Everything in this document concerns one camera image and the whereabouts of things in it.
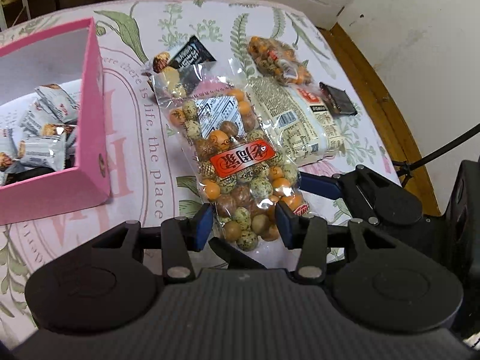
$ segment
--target tablecloth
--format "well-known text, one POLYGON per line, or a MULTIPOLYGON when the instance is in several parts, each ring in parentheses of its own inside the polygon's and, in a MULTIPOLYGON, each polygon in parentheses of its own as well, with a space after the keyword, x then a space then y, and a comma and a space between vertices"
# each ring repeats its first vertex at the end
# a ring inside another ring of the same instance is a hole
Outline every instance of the tablecloth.
MULTIPOLYGON (((200 206, 177 136, 160 114, 147 78, 141 74, 141 66, 149 57, 183 44, 191 35, 196 35, 217 60, 237 59, 249 77, 259 74, 246 50, 249 36, 273 37, 291 44, 298 58, 308 64, 314 83, 323 81, 345 89, 358 110, 358 115, 337 121, 345 150, 302 170, 331 176, 365 164, 398 183, 362 102, 327 42, 303 13, 254 0, 122 0, 38 17, 1 32, 0 45, 91 16, 97 24, 105 75, 112 196, 105 204, 87 210, 0 226, 0 339, 8 346, 17 345, 35 330, 23 295, 33 271, 124 220, 138 219, 143 226, 156 226, 172 216, 192 216, 200 206)), ((62 58, 62 50, 57 57, 62 58)), ((0 115, 0 126, 12 122, 13 115, 0 115)), ((350 218, 341 199, 308 198, 313 211, 330 223, 342 224, 350 218)), ((278 251, 276 260, 268 264, 291 263, 281 240, 269 243, 268 248, 278 251)), ((333 250, 333 258, 339 257, 338 252, 333 250)), ((192 260, 196 268, 222 263, 208 249, 192 255, 192 260)), ((159 272, 159 253, 147 251, 145 264, 159 272)))

